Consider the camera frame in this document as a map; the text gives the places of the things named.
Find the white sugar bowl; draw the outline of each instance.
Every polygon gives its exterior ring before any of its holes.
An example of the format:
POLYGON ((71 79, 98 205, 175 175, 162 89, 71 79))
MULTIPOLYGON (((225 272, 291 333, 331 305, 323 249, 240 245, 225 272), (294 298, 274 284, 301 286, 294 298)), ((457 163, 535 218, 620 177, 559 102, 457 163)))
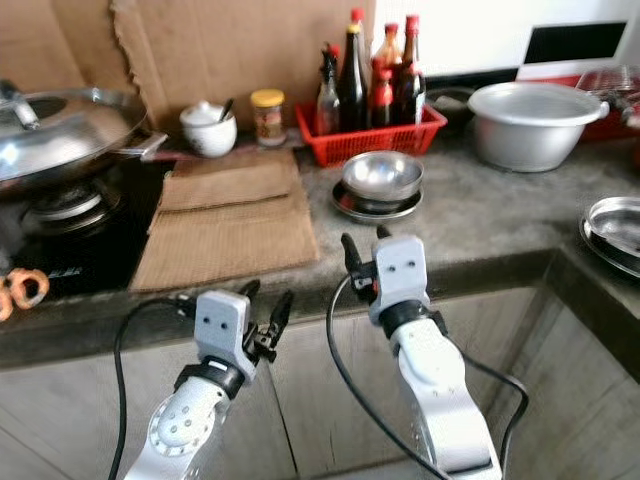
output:
POLYGON ((180 123, 189 145, 204 157, 221 157, 233 148, 238 134, 236 117, 229 112, 223 121, 222 105, 202 101, 180 114, 180 123))

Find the wok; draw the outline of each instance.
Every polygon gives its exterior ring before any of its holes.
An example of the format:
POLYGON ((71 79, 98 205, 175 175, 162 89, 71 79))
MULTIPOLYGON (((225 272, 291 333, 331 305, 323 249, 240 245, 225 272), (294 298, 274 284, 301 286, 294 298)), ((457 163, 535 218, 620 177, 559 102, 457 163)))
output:
POLYGON ((152 159, 165 134, 129 146, 146 115, 136 96, 113 90, 23 95, 0 81, 0 199, 92 176, 122 158, 152 159))

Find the gas stove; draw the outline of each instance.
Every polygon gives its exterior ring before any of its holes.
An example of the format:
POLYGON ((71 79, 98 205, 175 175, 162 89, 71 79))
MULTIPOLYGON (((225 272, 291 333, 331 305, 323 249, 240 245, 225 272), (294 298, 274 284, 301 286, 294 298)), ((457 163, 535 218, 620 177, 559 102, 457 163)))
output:
POLYGON ((11 264, 42 270, 51 283, 48 299, 125 289, 170 168, 131 159, 31 202, 20 214, 11 264))

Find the yellow lid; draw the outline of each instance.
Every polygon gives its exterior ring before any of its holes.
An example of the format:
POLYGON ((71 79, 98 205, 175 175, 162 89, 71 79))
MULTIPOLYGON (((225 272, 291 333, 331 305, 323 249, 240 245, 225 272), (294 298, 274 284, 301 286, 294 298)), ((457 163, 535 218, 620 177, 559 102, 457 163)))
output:
POLYGON ((256 107, 276 107, 284 102, 284 92, 275 88, 256 90, 251 94, 251 103, 256 107))

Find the glass jar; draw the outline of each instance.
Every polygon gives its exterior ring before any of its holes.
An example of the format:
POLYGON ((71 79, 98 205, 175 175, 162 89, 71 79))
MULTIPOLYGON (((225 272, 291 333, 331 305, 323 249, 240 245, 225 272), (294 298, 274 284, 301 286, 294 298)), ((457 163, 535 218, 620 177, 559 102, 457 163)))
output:
POLYGON ((287 139, 282 125, 283 103, 284 93, 281 90, 256 90, 251 94, 256 137, 260 145, 275 147, 282 145, 287 139))

